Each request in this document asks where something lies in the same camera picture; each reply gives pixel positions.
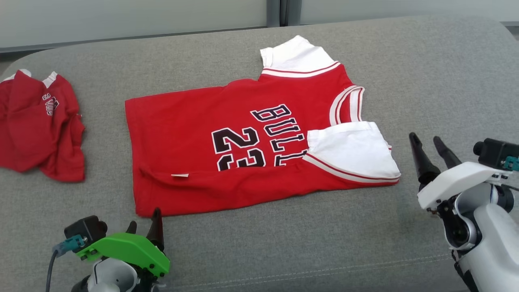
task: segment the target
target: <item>gray fabric surface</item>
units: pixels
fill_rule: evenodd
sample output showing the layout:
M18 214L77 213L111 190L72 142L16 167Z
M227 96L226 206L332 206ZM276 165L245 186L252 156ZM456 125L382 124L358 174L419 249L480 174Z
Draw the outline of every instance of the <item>gray fabric surface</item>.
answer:
M87 128L86 181L0 169L1 290L42 291L51 247L84 216L98 215L109 232L136 220L146 233L149 221L134 214L126 99L257 78L259 49L296 34L366 88L363 119L393 145L401 182L165 218L171 273L161 291L464 290L439 219L419 208L407 134L417 132L438 165L434 135L470 161L484 138L519 142L519 46L497 22L456 16L83 44L16 61L2 78L26 68L73 85ZM57 259L52 291L69 290L90 269L73 254Z

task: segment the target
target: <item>basketball jersey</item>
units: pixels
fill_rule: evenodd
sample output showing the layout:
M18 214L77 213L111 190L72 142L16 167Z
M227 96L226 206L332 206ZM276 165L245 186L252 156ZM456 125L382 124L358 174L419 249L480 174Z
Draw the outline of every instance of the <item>basketball jersey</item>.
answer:
M258 80L126 101L137 214L398 182L377 125L361 120L364 88L341 63L301 36L261 56Z
M64 182L85 179L85 127L70 83L53 72L45 80L22 69L0 82L0 167L33 167Z

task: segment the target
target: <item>white wall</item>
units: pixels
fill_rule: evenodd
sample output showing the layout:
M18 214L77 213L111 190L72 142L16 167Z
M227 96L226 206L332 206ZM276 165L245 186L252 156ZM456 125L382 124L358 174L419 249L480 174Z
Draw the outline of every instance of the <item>white wall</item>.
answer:
M266 25L266 0L0 0L0 48Z
M519 0L303 0L301 24L438 13L519 22Z

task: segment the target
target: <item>black lettering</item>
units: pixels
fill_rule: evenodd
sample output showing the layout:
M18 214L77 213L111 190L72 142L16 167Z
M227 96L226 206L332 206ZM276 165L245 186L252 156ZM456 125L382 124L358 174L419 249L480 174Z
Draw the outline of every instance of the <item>black lettering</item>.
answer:
M295 119L292 117L288 120L280 121L276 124L266 125L264 129L267 135L272 137L286 132L299 131L299 126L297 125Z
M258 148L247 150L249 158L253 160L253 163L247 161L247 158L242 158L236 161L238 167L249 167L249 166L265 166L265 156L263 151Z
M303 134L298 134L297 136L292 136L284 139L273 139L270 141L270 145L272 145L272 150L274 152L285 151L285 147L281 146L282 143L288 143L291 141L302 141L305 139Z
M301 151L301 153L289 154L289 155L276 155L274 166L283 166L286 165L283 161L303 157L306 154L306 150Z
M232 162L234 162L232 154L222 155L218 160L218 170L222 171L229 169Z
M280 104L275 108L264 109L260 111L251 111L251 114L260 122L275 120L279 117L290 115L290 110L284 104Z
M255 129L248 127L241 131L246 138L240 136L229 128L223 128L212 132L214 152L218 154L230 151L231 142L239 148L246 148L259 143L260 140Z

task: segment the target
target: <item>couch seam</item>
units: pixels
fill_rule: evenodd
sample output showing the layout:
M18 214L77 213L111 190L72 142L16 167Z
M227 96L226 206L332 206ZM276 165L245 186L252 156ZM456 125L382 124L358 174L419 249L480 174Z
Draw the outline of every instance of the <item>couch seam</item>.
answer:
M310 275L310 276L292 277L292 278L282 278L282 279L266 280L266 281L259 281L259 282L250 282L250 283L241 283L241 284L233 284L233 285L218 286L218 287L209 287L209 288L201 288L201 289L193 289L193 290L184 290L183 292L194 292L194 291L202 291L202 290L221 289L221 288L245 286L245 285L252 285L252 284L262 284L262 283L269 283L269 282L276 282L276 281L286 281L286 280L303 279L303 278L310 278L310 277L329 276L329 275L335 275L335 274L346 274L346 273L352 273L352 272L362 272L362 271L377 270L377 269L387 269L387 268L394 268L394 267L410 266L410 265L413 265L413 264L423 264L423 263L429 263L429 262L437 262L437 261L443 261L443 260L448 260L448 258L447 259L424 261L424 262L416 262L416 263L412 262L412 263L405 263L405 264L396 264L396 265L388 266L388 267L376 267L376 268L369 268L369 269L363 269L363 270L353 270L353 271L340 271L340 272L319 274L319 275Z
M351 268L367 267L367 266L377 266L377 265L390 264L390 263L397 263L397 262L417 261L417 260L430 259L430 258L437 258L437 257L443 257L443 256L449 256L449 255L450 255L450 254L443 254L443 255L429 256L429 257L421 257L421 258L415 258L415 259L406 259L406 260L397 260L397 261L387 261L387 262L380 262L380 263L368 263L368 264L361 264L361 265L358 265L358 266L348 266L348 267L330 268L330 269L313 270L313 271L306 271L306 272L296 272L296 273L288 273L288 274L278 274L278 275L270 275L270 276L250 277L250 278L243 278L243 279L237 279L237 280L220 281L220 282L211 282L211 283L204 283L204 284L182 285L182 286L177 286L176 288L187 288L187 287L208 286L208 285L226 284L226 283L233 283L233 282L240 282L240 281L248 281L248 280L259 280L259 279L272 278L272 277L292 276L292 275L301 275L301 274L318 273L318 272L329 272L329 271L335 271L335 270L343 270L343 269L351 269Z

